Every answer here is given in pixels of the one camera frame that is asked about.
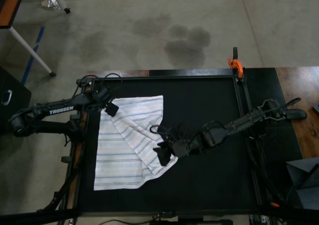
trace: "blue tape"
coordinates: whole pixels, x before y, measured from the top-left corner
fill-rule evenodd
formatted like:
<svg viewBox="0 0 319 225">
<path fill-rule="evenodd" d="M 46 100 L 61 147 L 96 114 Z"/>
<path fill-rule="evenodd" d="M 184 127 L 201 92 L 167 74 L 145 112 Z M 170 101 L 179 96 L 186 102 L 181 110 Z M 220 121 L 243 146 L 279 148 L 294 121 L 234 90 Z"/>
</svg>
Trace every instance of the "blue tape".
<svg viewBox="0 0 319 225">
<path fill-rule="evenodd" d="M 42 36 L 43 36 L 43 33 L 44 33 L 44 26 L 41 27 L 40 29 L 40 32 L 38 34 L 38 38 L 36 39 L 36 42 L 35 43 L 38 43 L 41 41 L 42 39 Z M 39 48 L 39 45 L 36 45 L 36 47 L 33 49 L 35 52 L 37 52 Z M 29 72 L 31 70 L 31 67 L 32 67 L 32 64 L 33 64 L 33 61 L 34 61 L 34 57 L 33 56 L 30 56 L 29 58 L 29 61 L 28 61 L 28 64 L 26 66 L 26 69 L 24 71 L 24 74 L 23 74 L 23 77 L 22 77 L 22 80 L 21 80 L 21 83 L 24 85 L 26 83 L 26 79 L 28 78 L 28 75 L 29 75 Z"/>
<path fill-rule="evenodd" d="M 36 45 L 36 47 L 33 49 L 35 52 L 37 52 L 39 45 Z M 26 69 L 24 71 L 24 75 L 22 77 L 21 83 L 24 85 L 26 82 L 26 79 L 28 78 L 29 72 L 31 70 L 32 67 L 32 63 L 34 61 L 34 57 L 30 56 L 28 64 L 26 65 Z"/>
<path fill-rule="evenodd" d="M 38 38 L 36 39 L 35 43 L 39 43 L 41 41 L 41 38 L 42 38 L 43 33 L 44 33 L 44 28 L 45 28 L 44 26 L 41 27 Z"/>
</svg>

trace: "striped towel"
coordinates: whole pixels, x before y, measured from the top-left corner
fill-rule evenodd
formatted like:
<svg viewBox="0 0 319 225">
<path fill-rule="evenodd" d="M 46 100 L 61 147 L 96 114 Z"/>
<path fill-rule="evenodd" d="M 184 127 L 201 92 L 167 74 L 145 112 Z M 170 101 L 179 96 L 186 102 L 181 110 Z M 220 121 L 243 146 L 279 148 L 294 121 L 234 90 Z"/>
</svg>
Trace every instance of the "striped towel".
<svg viewBox="0 0 319 225">
<path fill-rule="evenodd" d="M 163 96 L 113 100 L 114 117 L 101 112 L 94 190 L 136 189 L 156 179 L 176 162 L 163 167 L 153 151 L 163 139 L 150 133 L 163 117 Z"/>
</svg>

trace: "cabinet handle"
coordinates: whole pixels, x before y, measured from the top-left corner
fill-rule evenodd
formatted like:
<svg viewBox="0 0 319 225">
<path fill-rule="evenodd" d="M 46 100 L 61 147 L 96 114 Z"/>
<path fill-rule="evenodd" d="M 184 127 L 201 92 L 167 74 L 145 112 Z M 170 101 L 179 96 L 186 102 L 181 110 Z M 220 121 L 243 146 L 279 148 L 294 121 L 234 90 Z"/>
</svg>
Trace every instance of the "cabinet handle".
<svg viewBox="0 0 319 225">
<path fill-rule="evenodd" d="M 3 100 L 4 100 L 4 96 L 5 96 L 6 93 L 9 93 L 9 98 L 8 98 L 8 100 L 6 102 L 4 102 Z M 1 104 L 4 105 L 4 106 L 7 106 L 10 103 L 11 97 L 12 97 L 12 91 L 11 90 L 7 90 L 6 92 L 4 92 Z"/>
</svg>

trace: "concrete floor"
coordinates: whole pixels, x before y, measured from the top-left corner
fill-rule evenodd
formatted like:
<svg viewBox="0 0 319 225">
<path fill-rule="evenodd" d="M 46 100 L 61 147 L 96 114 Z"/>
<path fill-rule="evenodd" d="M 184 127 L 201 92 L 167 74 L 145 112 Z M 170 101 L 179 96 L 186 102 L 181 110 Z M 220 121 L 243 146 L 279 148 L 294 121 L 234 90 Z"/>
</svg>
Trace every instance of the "concrete floor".
<svg viewBox="0 0 319 225">
<path fill-rule="evenodd" d="M 40 1 L 23 0 L 13 24 L 31 46 L 45 26 L 38 54 L 57 74 L 33 63 L 31 103 L 69 98 L 76 79 L 92 71 L 227 68 L 234 46 L 245 67 L 318 65 L 318 0 L 66 0 L 68 15 Z M 1 66 L 21 80 L 29 57 L 0 30 Z M 63 144 L 63 135 L 0 138 L 0 214 L 47 205 L 65 178 Z M 235 224 L 245 222 L 239 216 Z"/>
</svg>

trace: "wooden table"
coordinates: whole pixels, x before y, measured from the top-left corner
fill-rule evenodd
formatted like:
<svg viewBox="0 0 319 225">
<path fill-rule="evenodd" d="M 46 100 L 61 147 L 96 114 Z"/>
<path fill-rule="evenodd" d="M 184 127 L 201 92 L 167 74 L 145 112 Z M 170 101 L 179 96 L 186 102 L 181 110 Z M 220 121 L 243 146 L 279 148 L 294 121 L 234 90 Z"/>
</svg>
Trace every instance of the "wooden table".
<svg viewBox="0 0 319 225">
<path fill-rule="evenodd" d="M 318 157 L 319 115 L 312 107 L 319 103 L 319 67 L 277 68 L 276 71 L 286 102 L 301 97 L 293 107 L 308 114 L 306 120 L 293 121 L 303 157 Z"/>
<path fill-rule="evenodd" d="M 57 0 L 59 5 L 66 13 L 70 13 L 70 9 L 66 6 L 64 0 Z M 4 5 L 0 11 L 0 29 L 8 29 L 12 35 L 18 40 L 22 46 L 40 63 L 40 65 L 54 77 L 55 73 L 43 62 L 43 60 L 36 54 L 36 52 L 27 44 L 27 42 L 18 34 L 12 27 L 16 12 L 19 9 L 21 0 L 5 0 Z"/>
</svg>

